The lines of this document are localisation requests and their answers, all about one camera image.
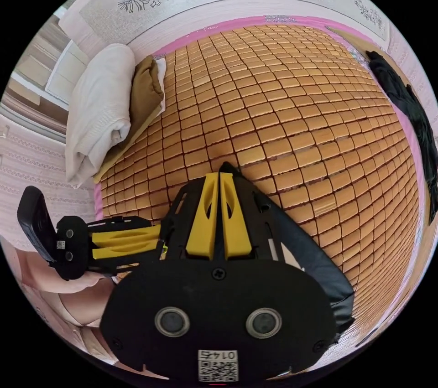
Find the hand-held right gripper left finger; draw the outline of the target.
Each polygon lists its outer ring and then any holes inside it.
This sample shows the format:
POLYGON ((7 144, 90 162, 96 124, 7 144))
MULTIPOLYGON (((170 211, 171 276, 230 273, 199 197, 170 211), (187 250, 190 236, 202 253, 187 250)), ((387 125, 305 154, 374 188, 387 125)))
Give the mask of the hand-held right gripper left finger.
POLYGON ((188 237, 186 252, 189 256, 212 260, 217 224, 219 174, 206 174, 188 237))

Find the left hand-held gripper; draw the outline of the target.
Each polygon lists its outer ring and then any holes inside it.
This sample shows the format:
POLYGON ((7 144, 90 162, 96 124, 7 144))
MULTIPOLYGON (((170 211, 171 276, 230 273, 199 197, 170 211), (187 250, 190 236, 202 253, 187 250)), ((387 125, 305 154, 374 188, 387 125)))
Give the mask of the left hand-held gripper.
POLYGON ((64 217, 57 225, 57 239, 49 265, 64 280, 87 272, 118 276, 131 272, 161 247, 161 226, 139 216, 116 216, 85 223, 64 217))

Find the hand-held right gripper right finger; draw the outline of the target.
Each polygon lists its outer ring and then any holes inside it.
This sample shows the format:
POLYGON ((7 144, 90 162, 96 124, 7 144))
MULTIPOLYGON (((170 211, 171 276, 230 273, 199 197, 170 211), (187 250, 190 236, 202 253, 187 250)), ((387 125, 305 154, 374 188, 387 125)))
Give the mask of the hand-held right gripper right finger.
POLYGON ((233 175, 220 173, 220 199, 225 259, 247 257, 252 251, 233 175))

